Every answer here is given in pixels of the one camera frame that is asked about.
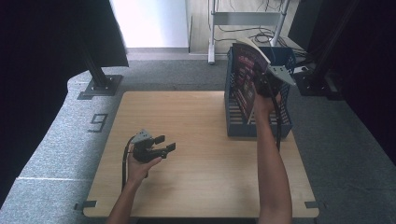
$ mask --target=white wall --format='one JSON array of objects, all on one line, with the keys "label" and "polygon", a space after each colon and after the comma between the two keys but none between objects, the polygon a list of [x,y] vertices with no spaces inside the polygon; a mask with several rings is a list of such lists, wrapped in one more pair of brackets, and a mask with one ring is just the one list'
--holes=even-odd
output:
[{"label": "white wall", "polygon": [[110,0],[126,48],[187,48],[186,0]]}]

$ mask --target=human hand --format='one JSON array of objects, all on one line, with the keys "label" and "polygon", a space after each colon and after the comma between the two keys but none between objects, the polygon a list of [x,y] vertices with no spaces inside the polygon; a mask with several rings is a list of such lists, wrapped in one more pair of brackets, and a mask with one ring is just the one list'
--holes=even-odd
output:
[{"label": "human hand", "polygon": [[[276,101],[280,103],[280,93],[276,96]],[[271,97],[263,97],[256,92],[254,98],[254,118],[257,122],[268,122],[270,114],[275,110]]]},{"label": "human hand", "polygon": [[162,160],[162,158],[158,157],[152,161],[149,161],[148,163],[142,163],[134,158],[134,155],[132,154],[133,149],[134,149],[134,145],[131,144],[129,149],[130,154],[128,156],[127,184],[129,183],[136,187],[139,187],[143,179],[146,177],[147,173],[149,172],[149,169],[151,169],[151,167],[153,167],[154,165],[158,164]]}]

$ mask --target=wire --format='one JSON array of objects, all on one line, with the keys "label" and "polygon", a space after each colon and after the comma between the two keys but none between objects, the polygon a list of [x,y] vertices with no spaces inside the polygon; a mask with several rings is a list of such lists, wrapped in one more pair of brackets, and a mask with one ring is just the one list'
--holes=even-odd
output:
[{"label": "wire", "polygon": [[231,2],[231,0],[230,0],[230,6],[233,9],[233,11],[235,11],[235,8],[233,8],[233,3]]},{"label": "wire", "polygon": [[270,5],[270,0],[267,0],[267,6],[265,7],[265,11],[268,10],[268,6]]},{"label": "wire", "polygon": [[236,39],[234,39],[234,38],[224,38],[224,39],[216,39],[216,38],[213,38],[214,40],[216,40],[216,41],[225,41],[225,40],[229,40],[229,41],[235,41]]},{"label": "wire", "polygon": [[124,154],[122,156],[122,182],[121,182],[121,191],[123,190],[125,183],[126,183],[126,161],[127,161],[127,155],[128,155],[128,149],[129,145],[131,144],[132,140],[134,139],[134,136],[131,137],[128,141],[128,143],[125,146],[124,149]]},{"label": "wire", "polygon": [[259,8],[264,4],[264,0],[262,0],[262,3],[257,7],[256,11],[259,11]]},{"label": "wire", "polygon": [[296,48],[289,47],[288,44],[286,44],[286,41],[281,36],[278,39],[278,43],[281,47],[287,47],[287,48],[292,49],[294,55],[297,57],[306,58],[308,56],[308,53],[303,49],[296,49]]},{"label": "wire", "polygon": [[228,33],[228,32],[240,32],[240,31],[248,31],[248,30],[259,30],[260,27],[252,27],[252,28],[246,28],[246,29],[239,29],[239,30],[224,30],[218,25],[219,29],[222,32]]},{"label": "wire", "polygon": [[279,10],[278,11],[282,10],[282,6],[283,6],[283,0],[280,0]]},{"label": "wire", "polygon": [[[270,29],[267,29],[267,28],[262,28],[261,26],[259,27],[260,29],[260,32],[258,33],[258,34],[256,34],[255,36],[254,36],[254,40],[256,41],[256,42],[258,42],[258,43],[261,43],[261,44],[265,44],[265,43],[268,43],[268,42],[270,42],[270,37],[274,37],[274,32],[272,31],[272,30],[270,30]],[[265,41],[261,41],[260,39],[259,39],[259,37],[260,36],[265,36],[265,37],[267,37],[266,39],[267,40],[265,40]]]},{"label": "wire", "polygon": [[263,76],[264,81],[267,84],[267,88],[269,90],[270,96],[271,96],[271,100],[274,104],[274,108],[275,108],[275,113],[276,113],[276,147],[277,150],[280,150],[280,138],[281,138],[281,129],[282,129],[282,125],[281,125],[281,116],[280,116],[280,109],[279,109],[279,104],[276,101],[276,97],[274,96],[273,92],[272,92],[272,88],[271,88],[271,84],[268,81],[267,76]]}]

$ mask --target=book cover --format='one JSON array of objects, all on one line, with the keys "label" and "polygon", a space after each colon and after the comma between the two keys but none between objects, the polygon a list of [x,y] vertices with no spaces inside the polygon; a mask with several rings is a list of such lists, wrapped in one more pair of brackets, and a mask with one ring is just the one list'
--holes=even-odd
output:
[{"label": "book cover", "polygon": [[233,96],[247,123],[250,123],[253,117],[255,76],[265,73],[269,64],[268,58],[249,39],[233,44]]}]

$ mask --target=stand base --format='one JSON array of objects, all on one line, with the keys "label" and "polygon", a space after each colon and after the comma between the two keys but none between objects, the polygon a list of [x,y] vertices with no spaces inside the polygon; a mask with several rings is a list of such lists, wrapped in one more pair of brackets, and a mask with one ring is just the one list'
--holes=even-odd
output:
[{"label": "stand base", "polygon": [[107,85],[105,87],[97,87],[91,79],[85,91],[82,91],[78,100],[91,100],[93,96],[113,96],[116,94],[117,87],[119,86],[122,75],[107,75]]},{"label": "stand base", "polygon": [[293,77],[302,96],[326,96],[329,100],[344,100],[335,73],[327,73],[321,82],[315,81],[311,72],[296,73]]},{"label": "stand base", "polygon": [[209,50],[207,53],[207,62],[210,65],[215,64],[215,41],[213,41],[213,44],[212,44],[212,43],[210,43],[210,40],[209,40]]}]

